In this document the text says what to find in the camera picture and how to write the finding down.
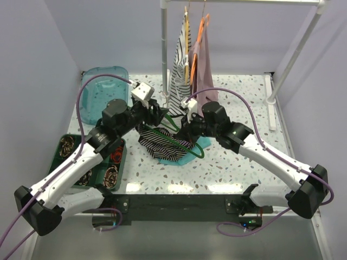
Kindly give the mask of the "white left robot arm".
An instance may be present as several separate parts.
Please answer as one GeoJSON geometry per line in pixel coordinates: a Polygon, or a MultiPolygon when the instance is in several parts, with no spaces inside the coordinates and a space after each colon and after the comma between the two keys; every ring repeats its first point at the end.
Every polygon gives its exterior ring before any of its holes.
{"type": "Polygon", "coordinates": [[[111,100],[102,117],[81,144],[60,166],[39,183],[20,186],[14,197],[18,212],[40,236],[51,233],[67,214],[68,207],[60,199],[85,173],[109,157],[120,145],[122,137],[138,125],[158,126],[167,108],[155,99],[133,101],[128,106],[122,99],[111,100]]]}

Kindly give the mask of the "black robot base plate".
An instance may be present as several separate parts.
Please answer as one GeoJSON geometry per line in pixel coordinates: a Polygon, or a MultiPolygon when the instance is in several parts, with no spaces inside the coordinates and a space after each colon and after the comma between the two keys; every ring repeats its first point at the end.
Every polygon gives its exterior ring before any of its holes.
{"type": "Polygon", "coordinates": [[[100,209],[114,213],[122,225],[132,222],[237,222],[258,228],[263,213],[273,213],[271,206],[256,206],[241,194],[113,194],[100,209]]]}

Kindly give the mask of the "yellow hanger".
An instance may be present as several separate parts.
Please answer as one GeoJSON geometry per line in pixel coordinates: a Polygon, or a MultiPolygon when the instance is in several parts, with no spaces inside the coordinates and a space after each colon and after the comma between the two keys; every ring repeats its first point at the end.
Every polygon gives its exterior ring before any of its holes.
{"type": "Polygon", "coordinates": [[[185,60],[184,60],[184,72],[185,72],[185,84],[189,84],[189,7],[184,7],[184,39],[185,39],[185,60]]]}

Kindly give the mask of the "white clothes rack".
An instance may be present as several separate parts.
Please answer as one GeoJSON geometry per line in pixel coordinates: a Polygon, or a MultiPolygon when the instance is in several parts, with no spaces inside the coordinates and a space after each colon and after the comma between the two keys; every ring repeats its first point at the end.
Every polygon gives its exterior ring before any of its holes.
{"type": "MultiPolygon", "coordinates": [[[[167,98],[170,97],[169,83],[170,83],[170,70],[168,69],[168,6],[169,1],[160,1],[161,13],[161,38],[162,38],[162,92],[167,98]]],[[[256,4],[276,4],[276,5],[298,5],[298,6],[311,6],[315,13],[312,16],[310,23],[307,25],[305,32],[298,34],[296,40],[297,45],[293,43],[286,52],[284,58],[280,62],[282,71],[280,74],[275,73],[278,79],[273,82],[269,76],[265,77],[266,99],[264,104],[268,112],[268,128],[270,131],[276,131],[276,116],[275,110],[279,109],[277,102],[277,95],[283,86],[285,80],[289,76],[295,62],[297,61],[300,53],[302,52],[305,44],[313,33],[318,21],[326,10],[329,1],[241,1],[241,3],[256,3],[256,4]]]]}

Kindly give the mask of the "orange hanger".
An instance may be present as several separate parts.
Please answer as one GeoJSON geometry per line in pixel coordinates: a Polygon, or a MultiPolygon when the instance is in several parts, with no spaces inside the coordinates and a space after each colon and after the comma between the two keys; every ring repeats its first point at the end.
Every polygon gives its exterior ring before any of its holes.
{"type": "Polygon", "coordinates": [[[201,46],[201,41],[202,41],[202,36],[203,36],[203,31],[204,27],[209,25],[210,21],[210,15],[207,14],[206,16],[203,16],[200,21],[200,26],[198,29],[198,35],[197,35],[197,40],[194,44],[193,47],[193,57],[192,57],[192,65],[190,67],[190,85],[192,86],[193,84],[193,79],[195,75],[195,69],[197,66],[197,60],[198,60],[198,52],[201,46]]]}

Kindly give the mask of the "teal transparent plastic bin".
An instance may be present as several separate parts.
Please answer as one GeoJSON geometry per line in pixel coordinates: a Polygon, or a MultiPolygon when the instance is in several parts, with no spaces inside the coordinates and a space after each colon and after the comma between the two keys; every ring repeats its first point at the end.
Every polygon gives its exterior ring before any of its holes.
{"type": "Polygon", "coordinates": [[[128,71],[120,66],[92,68],[83,73],[81,85],[100,74],[103,76],[88,83],[80,98],[81,121],[88,125],[96,124],[109,101],[113,99],[128,101],[129,97],[128,84],[109,76],[118,75],[127,80],[128,71]]]}

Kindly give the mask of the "dark green organizer tray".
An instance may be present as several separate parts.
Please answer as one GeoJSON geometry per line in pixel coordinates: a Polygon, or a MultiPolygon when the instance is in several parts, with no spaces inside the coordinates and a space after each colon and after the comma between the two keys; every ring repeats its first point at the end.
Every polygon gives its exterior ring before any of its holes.
{"type": "MultiPolygon", "coordinates": [[[[52,173],[60,166],[78,148],[80,143],[80,135],[63,135],[55,151],[48,173],[52,173]]],[[[126,155],[126,142],[122,140],[121,145],[109,157],[80,177],[73,187],[88,188],[102,184],[110,191],[118,190],[123,175],[126,155]]]]}

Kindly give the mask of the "pink tank top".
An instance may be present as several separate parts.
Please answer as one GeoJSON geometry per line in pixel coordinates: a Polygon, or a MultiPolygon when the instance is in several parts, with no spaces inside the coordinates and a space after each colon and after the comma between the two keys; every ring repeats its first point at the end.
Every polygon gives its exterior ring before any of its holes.
{"type": "MultiPolygon", "coordinates": [[[[189,50],[189,65],[192,65],[193,47],[189,50]]],[[[208,42],[208,27],[204,28],[201,46],[198,52],[197,66],[195,69],[195,75],[193,84],[191,86],[191,92],[213,88],[213,77],[211,73],[210,54],[209,54],[209,42],[208,42]]]]}

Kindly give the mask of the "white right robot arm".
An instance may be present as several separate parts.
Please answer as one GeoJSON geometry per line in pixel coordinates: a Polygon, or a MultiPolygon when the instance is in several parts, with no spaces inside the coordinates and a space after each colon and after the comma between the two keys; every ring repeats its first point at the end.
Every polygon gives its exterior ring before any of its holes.
{"type": "Polygon", "coordinates": [[[297,215],[310,219],[328,194],[327,169],[318,164],[312,167],[280,152],[242,123],[231,121],[223,106],[208,102],[197,113],[197,101],[185,98],[181,110],[181,129],[177,138],[195,142],[199,137],[214,138],[221,147],[240,154],[264,167],[285,184],[280,187],[251,185],[242,198],[242,208],[249,213],[263,206],[288,206],[297,215]]]}

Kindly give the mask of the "green hanger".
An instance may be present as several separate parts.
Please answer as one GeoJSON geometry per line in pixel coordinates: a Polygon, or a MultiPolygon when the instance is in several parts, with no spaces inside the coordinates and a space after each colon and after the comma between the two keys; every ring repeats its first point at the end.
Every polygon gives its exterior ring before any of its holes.
{"type": "MultiPolygon", "coordinates": [[[[178,139],[177,138],[177,132],[179,131],[179,127],[174,123],[173,119],[168,114],[165,115],[164,119],[159,124],[159,126],[150,126],[150,125],[145,124],[144,122],[141,124],[145,125],[146,127],[149,127],[150,129],[157,128],[157,127],[166,128],[171,134],[173,134],[174,138],[178,139]]],[[[172,140],[170,140],[170,141],[173,142],[174,144],[176,144],[177,146],[183,148],[184,150],[186,150],[188,152],[186,155],[193,155],[193,156],[198,157],[200,159],[204,158],[204,152],[203,152],[203,148],[201,145],[195,143],[194,148],[186,149],[185,147],[181,146],[180,144],[178,144],[172,140]]]]}

